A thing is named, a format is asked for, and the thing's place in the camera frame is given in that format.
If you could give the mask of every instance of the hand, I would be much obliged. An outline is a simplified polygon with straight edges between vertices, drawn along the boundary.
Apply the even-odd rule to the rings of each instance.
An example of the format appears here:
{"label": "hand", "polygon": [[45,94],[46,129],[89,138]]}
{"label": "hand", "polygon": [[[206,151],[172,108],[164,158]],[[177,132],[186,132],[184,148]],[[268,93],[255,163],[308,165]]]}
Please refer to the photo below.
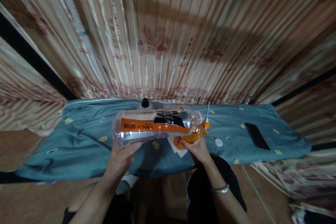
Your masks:
{"label": "hand", "polygon": [[104,177],[111,180],[121,179],[131,165],[133,154],[141,147],[141,143],[131,144],[125,149],[119,149],[113,142],[112,151]]}
{"label": "hand", "polygon": [[195,143],[190,144],[183,140],[179,142],[190,151],[201,163],[207,163],[212,160],[210,153],[208,151],[207,145],[205,143],[205,138],[201,136]]}

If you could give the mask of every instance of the smartphone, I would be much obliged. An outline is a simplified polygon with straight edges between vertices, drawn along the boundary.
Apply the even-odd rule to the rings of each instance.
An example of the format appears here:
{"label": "smartphone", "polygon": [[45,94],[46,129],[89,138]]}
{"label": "smartphone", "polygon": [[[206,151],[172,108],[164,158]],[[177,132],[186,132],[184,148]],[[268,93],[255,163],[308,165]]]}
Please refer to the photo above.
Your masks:
{"label": "smartphone", "polygon": [[254,144],[256,145],[256,147],[259,148],[259,149],[264,149],[264,150],[267,150],[267,151],[269,150],[270,151],[270,148],[268,147],[265,139],[261,135],[258,127],[255,126],[254,124],[248,124],[248,123],[245,123],[245,126],[246,126],[247,131],[250,134]]}

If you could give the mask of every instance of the knee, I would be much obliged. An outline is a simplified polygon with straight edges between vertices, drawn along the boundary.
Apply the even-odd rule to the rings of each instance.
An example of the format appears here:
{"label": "knee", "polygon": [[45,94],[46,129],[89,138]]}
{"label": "knee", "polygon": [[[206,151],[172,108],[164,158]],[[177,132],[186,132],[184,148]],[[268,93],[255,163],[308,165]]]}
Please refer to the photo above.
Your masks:
{"label": "knee", "polygon": [[77,212],[84,200],[89,196],[90,192],[96,186],[97,182],[84,187],[70,202],[68,212]]}

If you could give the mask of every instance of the silver bracelet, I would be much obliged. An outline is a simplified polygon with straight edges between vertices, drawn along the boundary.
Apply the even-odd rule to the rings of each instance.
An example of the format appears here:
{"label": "silver bracelet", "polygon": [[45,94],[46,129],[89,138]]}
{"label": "silver bracelet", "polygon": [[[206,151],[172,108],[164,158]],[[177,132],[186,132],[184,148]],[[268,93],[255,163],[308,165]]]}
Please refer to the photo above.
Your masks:
{"label": "silver bracelet", "polygon": [[215,194],[225,194],[230,190],[229,184],[226,184],[225,187],[223,187],[222,189],[211,189],[211,191]]}

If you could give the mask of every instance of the leg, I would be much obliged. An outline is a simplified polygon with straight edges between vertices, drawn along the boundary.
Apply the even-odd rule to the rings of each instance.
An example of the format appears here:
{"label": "leg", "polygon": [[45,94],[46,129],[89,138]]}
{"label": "leg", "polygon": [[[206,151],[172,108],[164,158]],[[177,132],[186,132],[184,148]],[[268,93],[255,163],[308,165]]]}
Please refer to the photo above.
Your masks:
{"label": "leg", "polygon": [[[237,177],[230,165],[220,157],[212,158],[223,179],[230,186],[230,190],[241,204],[245,212],[247,208],[240,192]],[[188,220],[190,223],[218,223],[215,203],[210,191],[210,183],[203,167],[198,168],[190,177],[188,183],[188,197],[190,206]]]}

